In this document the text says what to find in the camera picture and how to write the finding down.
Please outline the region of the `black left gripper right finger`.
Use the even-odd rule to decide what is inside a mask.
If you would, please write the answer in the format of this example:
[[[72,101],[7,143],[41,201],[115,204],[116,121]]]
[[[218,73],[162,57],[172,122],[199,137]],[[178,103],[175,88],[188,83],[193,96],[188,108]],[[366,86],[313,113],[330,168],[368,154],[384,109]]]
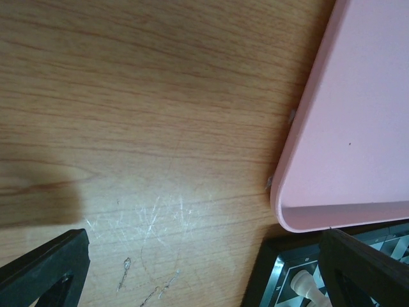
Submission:
[[[408,306],[408,265],[338,229],[322,233],[318,266],[332,306]]]

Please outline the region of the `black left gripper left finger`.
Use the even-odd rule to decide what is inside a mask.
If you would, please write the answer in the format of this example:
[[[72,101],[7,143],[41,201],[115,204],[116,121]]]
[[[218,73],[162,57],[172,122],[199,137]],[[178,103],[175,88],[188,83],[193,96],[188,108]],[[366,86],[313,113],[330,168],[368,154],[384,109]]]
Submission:
[[[86,230],[69,230],[1,267],[1,306],[77,306],[89,265]]]

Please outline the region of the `white rook piece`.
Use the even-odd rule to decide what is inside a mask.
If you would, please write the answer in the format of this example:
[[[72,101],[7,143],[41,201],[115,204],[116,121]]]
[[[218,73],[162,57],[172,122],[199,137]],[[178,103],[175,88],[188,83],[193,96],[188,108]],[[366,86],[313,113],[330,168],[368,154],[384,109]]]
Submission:
[[[330,299],[319,290],[313,276],[306,270],[294,275],[290,287],[297,295],[309,300],[307,306],[332,307]]]

